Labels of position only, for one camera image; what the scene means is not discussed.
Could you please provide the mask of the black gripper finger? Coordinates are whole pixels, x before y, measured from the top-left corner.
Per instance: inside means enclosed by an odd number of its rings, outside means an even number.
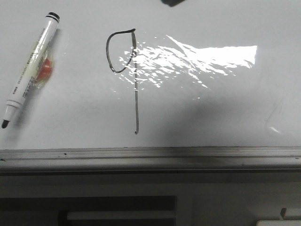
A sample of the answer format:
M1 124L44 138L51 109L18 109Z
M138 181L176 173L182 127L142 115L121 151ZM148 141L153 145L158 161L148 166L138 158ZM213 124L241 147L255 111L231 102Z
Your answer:
M185 0L161 0L163 4L168 5L169 7L174 7L184 1Z

